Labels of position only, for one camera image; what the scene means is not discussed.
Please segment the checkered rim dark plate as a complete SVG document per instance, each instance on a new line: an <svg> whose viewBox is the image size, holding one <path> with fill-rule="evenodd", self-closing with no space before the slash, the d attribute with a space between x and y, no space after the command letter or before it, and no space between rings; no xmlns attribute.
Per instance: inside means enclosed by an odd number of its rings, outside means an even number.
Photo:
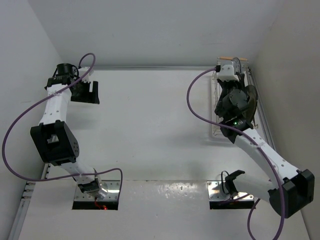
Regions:
<svg viewBox="0 0 320 240"><path fill-rule="evenodd" d="M245 118L248 122L252 122L258 106L258 92L254 85L247 85L245 87L248 95L248 109L245 112Z"/></svg>

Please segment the blue floral plate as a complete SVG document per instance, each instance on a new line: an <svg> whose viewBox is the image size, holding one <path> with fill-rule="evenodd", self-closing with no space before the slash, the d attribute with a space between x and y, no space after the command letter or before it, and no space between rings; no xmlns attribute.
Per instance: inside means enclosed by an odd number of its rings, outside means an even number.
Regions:
<svg viewBox="0 0 320 240"><path fill-rule="evenodd" d="M238 75L241 74L242 71L242 64L241 61L238 57L234 57L231 59L232 65L233 65L233 70L234 70L234 74Z"/></svg>

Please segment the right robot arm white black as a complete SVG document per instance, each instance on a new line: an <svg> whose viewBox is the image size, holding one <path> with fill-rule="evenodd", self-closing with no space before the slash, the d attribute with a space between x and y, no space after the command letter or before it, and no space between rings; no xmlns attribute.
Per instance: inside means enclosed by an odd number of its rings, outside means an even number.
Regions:
<svg viewBox="0 0 320 240"><path fill-rule="evenodd" d="M258 104L253 85L242 80L218 80L221 94L214 112L222 118L222 134L243 150L268 176L262 180L236 170L225 178L230 195L247 192L270 203L280 216L288 219L314 199L315 176L287 162L254 129L252 121Z"/></svg>

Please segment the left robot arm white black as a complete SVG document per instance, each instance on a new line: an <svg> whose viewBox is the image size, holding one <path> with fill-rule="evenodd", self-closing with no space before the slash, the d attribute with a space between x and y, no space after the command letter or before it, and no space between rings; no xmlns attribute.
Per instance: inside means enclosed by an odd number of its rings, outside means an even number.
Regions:
<svg viewBox="0 0 320 240"><path fill-rule="evenodd" d="M46 102L43 117L30 135L44 163L58 166L68 172L83 194L96 200L104 199L108 189L103 185L97 171L79 160L79 143L66 123L69 102L99 104L98 82L76 82L85 70L70 63L57 65L56 73L45 87L50 99Z"/></svg>

